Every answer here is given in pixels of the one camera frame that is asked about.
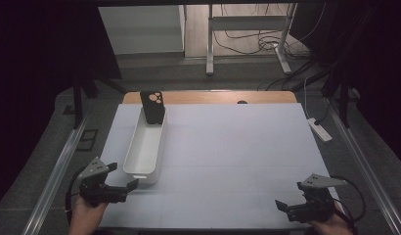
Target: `human hand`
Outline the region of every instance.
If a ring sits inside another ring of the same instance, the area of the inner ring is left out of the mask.
[[[335,207],[341,211],[337,203],[335,203]],[[335,213],[326,222],[314,220],[308,223],[313,226],[314,229],[316,229],[316,231],[321,235],[353,235],[347,223]]]
[[[69,235],[89,235],[100,225],[104,211],[109,204],[100,203],[95,208],[78,196],[72,209],[72,220],[69,227]]]

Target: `white table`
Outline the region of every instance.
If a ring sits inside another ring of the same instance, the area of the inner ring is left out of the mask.
[[[119,105],[102,154],[118,163],[107,183],[132,178],[122,165],[141,105]],[[329,176],[300,104],[166,105],[168,131],[156,185],[108,206],[101,227],[291,229],[275,200],[305,202],[296,182]],[[332,195],[337,198],[335,190]]]

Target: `metal frame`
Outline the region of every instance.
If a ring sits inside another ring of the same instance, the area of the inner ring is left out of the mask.
[[[273,44],[284,74],[290,74],[291,68],[286,60],[284,44],[289,34],[295,3],[291,4],[286,16],[247,16],[213,17],[212,5],[209,5],[206,74],[213,75],[213,31],[223,30],[279,30],[282,32],[279,43]]]
[[[356,165],[360,169],[362,176],[365,178],[365,181],[368,184],[376,202],[378,203],[384,218],[386,219],[393,234],[401,235],[401,216],[399,215],[398,210],[395,208],[389,198],[389,195],[386,193],[383,186],[378,181],[377,176],[375,175],[372,167],[366,160],[365,154],[353,137],[352,132],[350,131],[350,129],[346,128],[343,122],[340,120],[337,106],[334,102],[332,102],[331,105],[333,107],[332,114],[334,122],[341,136],[343,137],[344,142],[349,148]]]
[[[90,107],[84,115],[84,119],[78,125],[78,128],[73,129],[70,133],[69,138],[64,145],[63,151],[58,157],[58,161],[55,164],[51,175],[49,176],[44,190],[42,191],[42,194],[39,197],[39,200],[36,203],[36,206],[33,209],[29,220],[27,221],[27,224],[22,233],[23,235],[39,233],[39,230],[41,229],[42,224],[45,220],[46,214],[48,213],[48,210],[52,205],[55,195],[58,192],[61,181],[64,178],[64,174],[67,171],[67,167],[69,165],[73,152],[75,151],[76,145],[78,144],[82,132],[84,131],[85,125],[88,122],[92,106],[93,105],[91,103]]]

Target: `plastic container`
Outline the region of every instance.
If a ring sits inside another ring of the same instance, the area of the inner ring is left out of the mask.
[[[142,108],[124,161],[123,169],[139,179],[139,184],[158,181],[167,127],[167,112],[163,124],[147,124]]]

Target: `aluminum rail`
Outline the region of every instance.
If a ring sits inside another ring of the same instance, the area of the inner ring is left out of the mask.
[[[338,130],[343,137],[344,142],[349,148],[356,165],[359,167],[362,176],[365,178],[365,181],[368,184],[375,200],[377,201],[379,208],[384,215],[384,218],[386,219],[393,234],[401,235],[401,216],[399,215],[399,212],[393,205],[389,195],[387,195],[383,186],[378,181],[377,176],[375,175],[372,167],[366,160],[365,154],[358,145],[352,132],[341,122],[340,117],[338,116],[337,106],[334,104],[334,102],[332,102],[331,105],[333,110],[332,115],[334,118],[334,122],[338,127]]]
[[[69,138],[64,145],[64,148],[57,162],[55,163],[54,169],[49,176],[48,182],[46,183],[44,190],[42,191],[42,194],[39,197],[39,200],[36,203],[32,214],[30,215],[29,220],[27,221],[27,224],[22,233],[23,235],[39,233],[39,230],[42,227],[48,210],[51,207],[52,202],[54,201],[58,188],[60,187],[61,181],[64,178],[64,174],[67,171],[67,167],[69,165],[73,152],[75,151],[76,145],[78,144],[82,132],[84,131],[85,125],[88,122],[92,107],[93,104],[91,103],[83,117],[82,122],[78,125],[76,129],[74,129],[70,133]]]

